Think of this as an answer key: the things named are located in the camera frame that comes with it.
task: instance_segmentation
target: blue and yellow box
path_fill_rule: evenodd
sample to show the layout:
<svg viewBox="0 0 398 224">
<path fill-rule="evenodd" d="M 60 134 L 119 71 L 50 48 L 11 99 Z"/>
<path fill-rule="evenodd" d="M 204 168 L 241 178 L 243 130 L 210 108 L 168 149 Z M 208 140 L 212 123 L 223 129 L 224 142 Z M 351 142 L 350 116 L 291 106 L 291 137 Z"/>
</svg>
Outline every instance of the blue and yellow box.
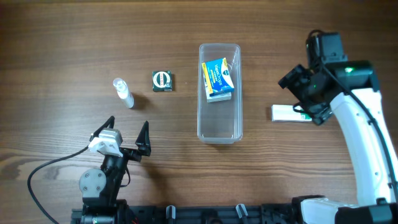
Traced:
<svg viewBox="0 0 398 224">
<path fill-rule="evenodd" d="M 201 64 L 205 74 L 206 87 L 210 96 L 234 91 L 234 84 L 228 71 L 226 58 L 220 58 Z"/>
</svg>

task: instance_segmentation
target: white bottle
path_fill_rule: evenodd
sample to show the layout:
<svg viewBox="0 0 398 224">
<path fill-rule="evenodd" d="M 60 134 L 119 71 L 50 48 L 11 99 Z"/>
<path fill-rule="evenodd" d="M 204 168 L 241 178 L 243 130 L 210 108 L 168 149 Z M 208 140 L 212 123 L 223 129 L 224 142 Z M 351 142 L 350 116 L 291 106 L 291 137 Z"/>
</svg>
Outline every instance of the white bottle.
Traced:
<svg viewBox="0 0 398 224">
<path fill-rule="evenodd" d="M 118 95 L 120 99 L 122 99 L 124 105 L 126 105 L 127 108 L 132 108 L 132 106 L 134 106 L 134 98 L 126 82 L 121 78 L 115 78 L 113 80 L 113 86 L 118 91 Z"/>
</svg>

